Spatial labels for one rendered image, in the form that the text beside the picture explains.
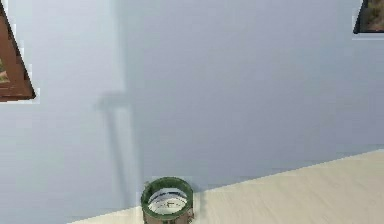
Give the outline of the green rimmed round bin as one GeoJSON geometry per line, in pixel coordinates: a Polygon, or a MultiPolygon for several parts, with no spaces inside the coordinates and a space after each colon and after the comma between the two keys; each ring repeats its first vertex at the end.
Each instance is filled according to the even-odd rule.
{"type": "Polygon", "coordinates": [[[191,224],[194,191],[178,177],[161,177],[148,182],[140,202],[144,224],[191,224]]]}

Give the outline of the brown framed wall picture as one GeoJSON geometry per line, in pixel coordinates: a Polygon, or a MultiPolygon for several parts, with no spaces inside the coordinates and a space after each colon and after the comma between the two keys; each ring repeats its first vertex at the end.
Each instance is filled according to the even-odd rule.
{"type": "Polygon", "coordinates": [[[0,102],[32,100],[35,90],[0,0],[0,102]]]}

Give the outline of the black framed wall picture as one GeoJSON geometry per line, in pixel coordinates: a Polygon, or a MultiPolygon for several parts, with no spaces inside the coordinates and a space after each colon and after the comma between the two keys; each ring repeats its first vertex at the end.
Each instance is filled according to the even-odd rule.
{"type": "Polygon", "coordinates": [[[362,0],[353,33],[384,33],[384,0],[362,0]]]}

